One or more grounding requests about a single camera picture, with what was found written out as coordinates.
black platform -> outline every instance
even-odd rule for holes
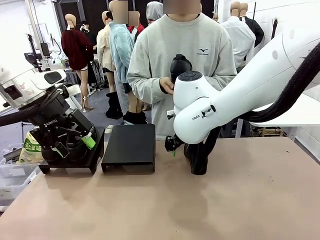
[[[152,165],[156,169],[156,127],[118,125],[113,127],[101,163],[105,173],[110,166]]]
[[[102,158],[104,155],[104,138],[105,128],[100,127],[96,128],[96,139],[95,146],[91,150],[86,152],[86,156],[83,159],[82,163],[71,164],[68,162],[68,158],[61,160],[59,164],[48,164],[46,161],[43,161],[39,165],[40,170],[43,174],[47,174],[50,168],[55,169],[90,169],[92,174],[95,174],[97,170],[97,164],[99,157]]]

gray pants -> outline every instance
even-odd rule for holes
[[[119,81],[117,72],[114,71],[114,83],[118,99],[120,102],[120,107],[123,115],[125,115],[129,110],[129,99],[128,95],[125,93],[124,85]]]

gray hood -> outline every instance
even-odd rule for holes
[[[164,15],[164,5],[158,1],[151,1],[146,5],[146,19],[158,20]]]

light blue fleece jacket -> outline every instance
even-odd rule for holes
[[[128,83],[127,73],[135,41],[125,24],[116,24],[112,21],[109,23],[109,26],[112,60],[119,81],[125,84]]]

gray sweatshirt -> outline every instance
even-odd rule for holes
[[[152,104],[157,140],[175,134],[174,119],[167,118],[167,111],[174,109],[173,96],[161,91],[159,80],[171,76],[170,65],[177,54],[184,55],[193,70],[203,73],[219,91],[237,74],[227,31],[203,13],[189,22],[165,14],[148,26],[136,40],[127,78],[133,93]]]

